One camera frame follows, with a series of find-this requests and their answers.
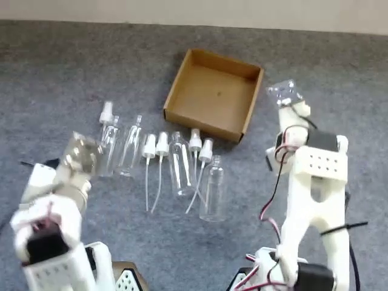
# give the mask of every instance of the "gray carpet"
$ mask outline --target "gray carpet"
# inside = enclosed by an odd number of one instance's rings
[[[388,283],[388,198],[384,179],[388,138],[388,37],[216,27],[60,22],[0,22],[0,213],[15,207],[30,169],[18,161],[61,155],[72,130],[97,136],[103,100],[129,121],[144,115],[150,132],[187,129],[162,119],[162,106],[188,48],[202,48],[262,65],[266,74],[246,137],[238,145],[215,141],[229,174],[229,219],[209,224],[189,215],[188,201],[170,191],[164,164],[161,203],[144,211],[144,175],[96,178],[83,222],[83,241],[106,243],[114,260],[134,261],[151,290],[225,290],[244,254],[275,246],[270,226],[258,222],[275,177],[264,151],[278,131],[276,108],[264,87],[294,78],[312,107],[312,119],[349,138],[348,222],[364,290]],[[152,201],[157,163],[150,168]],[[286,209],[283,179],[271,215]],[[9,227],[0,238],[1,290],[25,290]],[[301,256],[324,263],[316,230]],[[351,290],[354,290],[352,279]]]

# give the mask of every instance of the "brown cardboard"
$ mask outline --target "brown cardboard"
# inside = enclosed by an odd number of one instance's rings
[[[164,117],[239,142],[247,131],[263,74],[255,65],[189,50],[164,104]]]

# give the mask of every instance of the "white spray nozzle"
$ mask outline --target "white spray nozzle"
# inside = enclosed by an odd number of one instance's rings
[[[156,145],[156,154],[158,156],[167,156],[169,154],[169,134],[161,132]]]
[[[200,151],[202,148],[202,141],[201,141],[201,135],[199,134],[199,129],[192,129],[192,136],[190,138],[189,142],[189,150],[194,151]]]
[[[155,142],[156,136],[153,134],[147,135],[147,139],[143,148],[143,157],[153,159],[155,157]]]
[[[201,162],[210,162],[213,156],[213,140],[207,138],[204,141],[204,145],[199,153],[199,160]]]
[[[104,108],[102,109],[102,112],[99,116],[99,123],[111,123],[113,122],[113,102],[111,101],[105,101]]]

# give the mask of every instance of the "clear plastic bottle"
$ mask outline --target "clear plastic bottle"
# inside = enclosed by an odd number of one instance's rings
[[[212,162],[204,169],[201,193],[204,202],[201,201],[199,217],[210,222],[225,220],[227,204],[225,173],[220,156],[213,156]]]
[[[101,138],[102,161],[99,168],[100,176],[112,176],[116,167],[117,148],[119,144],[119,127],[118,116],[116,116],[113,124],[105,127]]]
[[[170,175],[173,193],[187,196],[195,192],[193,158],[189,152],[189,144],[180,132],[172,134],[169,144]]]
[[[141,115],[138,115],[136,124],[122,133],[122,143],[118,153],[116,171],[123,176],[133,176],[136,166],[141,158],[141,144],[144,140],[140,126]]]

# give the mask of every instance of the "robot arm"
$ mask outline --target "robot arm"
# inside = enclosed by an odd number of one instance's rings
[[[348,291],[346,229],[323,237],[327,267],[301,263],[298,259],[299,244],[310,225],[322,233],[345,224],[347,138],[311,129],[305,118],[310,114],[310,107],[295,91],[293,81],[284,84],[272,87],[278,98],[281,133],[276,146],[267,150],[273,171],[283,162],[282,174],[289,173],[287,214],[276,258],[284,281],[294,290]],[[278,156],[283,155],[284,160],[280,161]],[[320,190],[320,202],[312,198],[312,188]]]
[[[108,248],[80,241],[89,179],[101,154],[96,142],[74,133],[57,169],[34,166],[11,220],[16,254],[31,291],[115,290]]]

